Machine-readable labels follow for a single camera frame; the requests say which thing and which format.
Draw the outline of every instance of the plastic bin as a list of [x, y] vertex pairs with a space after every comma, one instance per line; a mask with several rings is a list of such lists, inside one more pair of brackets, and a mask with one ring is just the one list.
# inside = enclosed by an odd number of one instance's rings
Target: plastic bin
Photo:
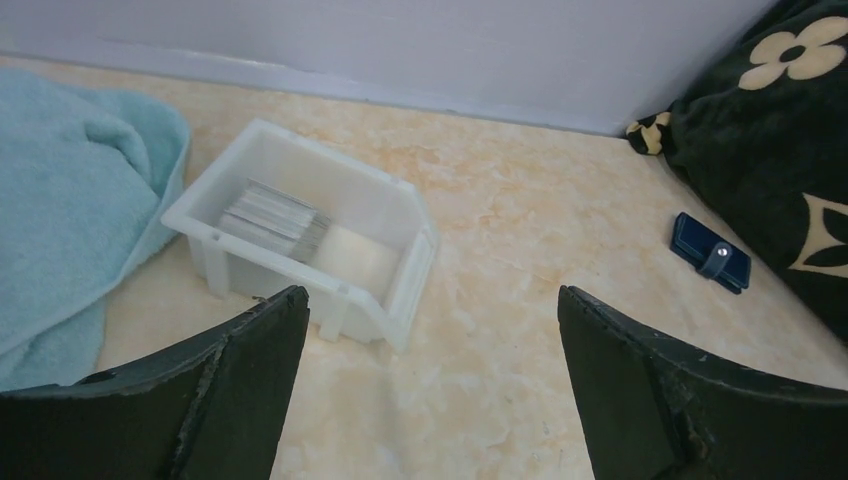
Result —
[[[331, 219], [308, 265], [216, 228], [251, 178]], [[214, 294], [268, 297], [303, 285], [321, 338], [385, 338], [399, 352], [439, 244], [412, 184], [263, 120], [248, 125], [162, 223], [188, 237], [194, 266]]]

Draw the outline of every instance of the wallet strap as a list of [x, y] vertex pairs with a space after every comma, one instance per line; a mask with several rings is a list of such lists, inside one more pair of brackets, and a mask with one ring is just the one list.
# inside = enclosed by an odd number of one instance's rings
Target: wallet strap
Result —
[[710, 256], [698, 269], [698, 273], [709, 279], [719, 276], [731, 255], [733, 255], [733, 247], [725, 242], [716, 243], [710, 252]]

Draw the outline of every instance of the cream flower print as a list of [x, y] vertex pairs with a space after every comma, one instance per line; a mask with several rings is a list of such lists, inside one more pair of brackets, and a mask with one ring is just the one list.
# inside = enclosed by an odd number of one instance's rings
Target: cream flower print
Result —
[[739, 88], [759, 90], [783, 75], [809, 80], [836, 68], [845, 59], [845, 48], [828, 45], [848, 34], [848, 18], [826, 17], [809, 24], [796, 37], [777, 32], [762, 39], [751, 51], [751, 63], [759, 65], [739, 78]]

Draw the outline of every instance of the black fabric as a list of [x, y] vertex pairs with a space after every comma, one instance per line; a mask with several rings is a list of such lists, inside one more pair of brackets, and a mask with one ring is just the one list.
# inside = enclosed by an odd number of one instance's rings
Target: black fabric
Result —
[[781, 1], [672, 104], [662, 139], [673, 170], [843, 340], [846, 49], [848, 0]]
[[577, 287], [557, 316], [597, 480], [848, 478], [848, 392], [715, 356]]
[[289, 287], [76, 385], [0, 393], [0, 479], [267, 479], [308, 298]]

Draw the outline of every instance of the stack of cards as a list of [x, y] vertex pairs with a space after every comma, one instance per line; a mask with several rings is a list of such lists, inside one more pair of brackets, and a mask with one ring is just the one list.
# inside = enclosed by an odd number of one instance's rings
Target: stack of cards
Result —
[[222, 232], [302, 263], [312, 259], [329, 227], [316, 208], [255, 180], [218, 222]]

